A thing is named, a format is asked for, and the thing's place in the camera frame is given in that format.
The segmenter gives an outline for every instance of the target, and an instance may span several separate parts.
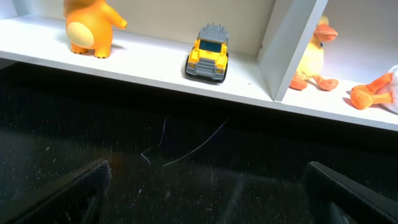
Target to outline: duck's head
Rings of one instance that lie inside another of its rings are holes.
[[[322,16],[313,33],[313,37],[318,39],[320,42],[329,42],[334,40],[337,35],[337,31],[329,26],[329,19],[327,16]]]

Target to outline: scratch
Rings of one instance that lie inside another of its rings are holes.
[[[202,144],[201,144],[200,146],[198,146],[196,149],[194,149],[193,151],[189,152],[188,154],[186,154],[185,156],[183,156],[183,157],[181,157],[181,158],[179,158],[179,159],[176,159],[176,160],[174,160],[174,161],[172,161],[172,162],[169,162],[168,164],[164,164],[163,167],[168,166],[168,165],[171,165],[171,164],[173,164],[174,162],[180,161],[180,160],[182,160],[183,158],[185,158],[185,157],[189,156],[190,154],[194,153],[196,150],[200,149],[200,148],[201,148],[202,146],[204,146],[214,135],[216,135],[216,134],[218,133],[218,131],[220,131],[220,129],[228,122],[228,120],[229,120],[229,116],[225,119],[224,123],[223,123],[223,124],[210,136],[210,138],[208,138],[204,143],[202,143]]]
[[[146,157],[144,156],[144,153],[147,152],[148,150],[155,149],[155,148],[159,147],[159,146],[162,144],[163,136],[164,136],[164,130],[165,130],[165,127],[166,127],[166,120],[167,120],[167,116],[164,118],[163,131],[162,131],[162,137],[160,137],[160,143],[159,143],[158,145],[156,145],[156,146],[147,148],[144,152],[141,153],[141,156],[142,156],[146,161],[148,161],[149,165],[150,165],[150,162],[149,162],[148,158],[146,158]]]

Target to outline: figurine's yellow belly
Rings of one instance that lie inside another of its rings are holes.
[[[323,49],[308,45],[301,58],[297,71],[305,75],[306,80],[319,75],[323,67]]]
[[[79,22],[71,22],[67,27],[67,35],[71,42],[79,47],[90,48],[94,45],[94,35],[89,28]]]

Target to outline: orange figurine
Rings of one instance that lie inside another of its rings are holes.
[[[303,90],[308,86],[307,80],[311,78],[316,81],[322,90],[331,91],[337,87],[338,81],[336,79],[326,80],[320,76],[323,67],[322,42],[332,41],[337,35],[337,31],[329,26],[327,16],[322,16],[296,69],[296,73],[290,83],[291,88]]]
[[[363,110],[381,104],[398,113],[398,65],[368,85],[358,85],[351,90],[351,102]]]
[[[95,57],[109,57],[113,39],[112,25],[125,29],[127,21],[105,0],[64,0],[63,6],[72,52],[84,54],[88,49],[93,49]]]

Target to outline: toy truck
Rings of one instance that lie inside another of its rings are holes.
[[[228,69],[229,34],[221,25],[207,24],[200,32],[185,64],[185,73],[222,83]]]

